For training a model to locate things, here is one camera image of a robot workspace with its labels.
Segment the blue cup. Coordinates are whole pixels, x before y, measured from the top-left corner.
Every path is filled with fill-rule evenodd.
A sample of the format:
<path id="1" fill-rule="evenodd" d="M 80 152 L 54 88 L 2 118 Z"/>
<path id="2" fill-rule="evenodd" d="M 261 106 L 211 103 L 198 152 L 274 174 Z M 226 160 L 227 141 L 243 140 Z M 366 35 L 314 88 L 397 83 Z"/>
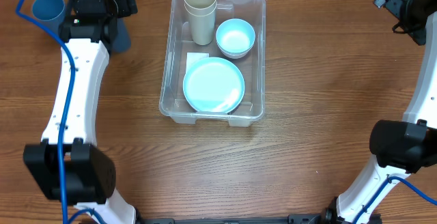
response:
<path id="1" fill-rule="evenodd" d="M 117 36 L 113 41 L 112 51 L 114 53 L 126 52 L 131 47 L 131 40 L 128 29 L 122 18 L 117 19 Z"/>
<path id="2" fill-rule="evenodd" d="M 31 12 L 39 23 L 58 34 L 66 15 L 66 4 L 64 0 L 35 0 Z"/>

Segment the light blue bowl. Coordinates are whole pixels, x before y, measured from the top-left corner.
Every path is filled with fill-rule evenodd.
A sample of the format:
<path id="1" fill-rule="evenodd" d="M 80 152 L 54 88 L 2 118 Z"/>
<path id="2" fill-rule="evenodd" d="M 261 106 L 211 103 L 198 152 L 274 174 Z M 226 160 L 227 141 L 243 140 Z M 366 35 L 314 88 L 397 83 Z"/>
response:
<path id="1" fill-rule="evenodd" d="M 241 55 L 249 52 L 256 39 L 253 26 L 240 18 L 221 23 L 216 30 L 216 43 L 224 53 Z"/>

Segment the light blue plate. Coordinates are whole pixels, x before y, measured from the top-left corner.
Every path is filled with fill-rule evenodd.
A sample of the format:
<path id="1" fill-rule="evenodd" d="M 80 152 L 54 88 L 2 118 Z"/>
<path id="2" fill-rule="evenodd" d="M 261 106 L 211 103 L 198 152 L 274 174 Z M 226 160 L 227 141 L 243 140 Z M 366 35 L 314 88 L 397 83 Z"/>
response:
<path id="1" fill-rule="evenodd" d="M 244 98 L 245 81 L 240 69 L 229 60 L 207 57 L 191 64 L 182 90 L 197 112 L 230 113 Z"/>

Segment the grey bowl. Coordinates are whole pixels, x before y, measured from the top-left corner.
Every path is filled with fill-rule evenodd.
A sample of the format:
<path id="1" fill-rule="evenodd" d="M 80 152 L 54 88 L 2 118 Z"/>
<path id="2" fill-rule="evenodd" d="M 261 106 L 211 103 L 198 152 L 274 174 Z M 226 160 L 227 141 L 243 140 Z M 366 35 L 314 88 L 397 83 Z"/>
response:
<path id="1" fill-rule="evenodd" d="M 250 50 L 247 50 L 247 51 L 244 51 L 244 52 L 241 52 L 241 53 L 230 53 L 230 52 L 227 52 L 227 51 L 222 51 L 224 56 L 226 56 L 226 57 L 228 57 L 230 59 L 240 59 L 240 58 L 243 58 L 249 52 L 250 52 Z"/>

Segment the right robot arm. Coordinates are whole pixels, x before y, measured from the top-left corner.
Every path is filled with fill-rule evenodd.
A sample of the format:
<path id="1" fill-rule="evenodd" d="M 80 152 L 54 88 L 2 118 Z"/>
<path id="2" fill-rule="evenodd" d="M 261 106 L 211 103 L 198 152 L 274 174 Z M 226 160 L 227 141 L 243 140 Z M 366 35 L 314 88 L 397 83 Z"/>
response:
<path id="1" fill-rule="evenodd" d="M 436 164 L 436 0 L 374 0 L 396 19 L 393 33 L 425 47 L 417 85 L 400 121 L 380 120 L 369 138 L 371 157 L 351 186 L 334 198 L 318 223 L 381 223 L 374 210 L 399 183 L 431 204 L 407 178 Z"/>

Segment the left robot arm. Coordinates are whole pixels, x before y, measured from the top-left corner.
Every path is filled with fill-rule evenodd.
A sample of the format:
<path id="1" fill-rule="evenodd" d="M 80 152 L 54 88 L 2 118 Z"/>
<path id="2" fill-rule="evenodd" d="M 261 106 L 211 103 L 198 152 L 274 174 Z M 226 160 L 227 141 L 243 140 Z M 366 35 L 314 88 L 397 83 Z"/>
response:
<path id="1" fill-rule="evenodd" d="M 116 188 L 114 162 L 96 141 L 100 86 L 112 53 L 130 48 L 123 19 L 136 14 L 135 0 L 61 0 L 27 20 L 61 49 L 61 71 L 51 118 L 23 160 L 44 196 L 61 204 L 62 221 L 87 214 L 97 223 L 142 221 Z"/>

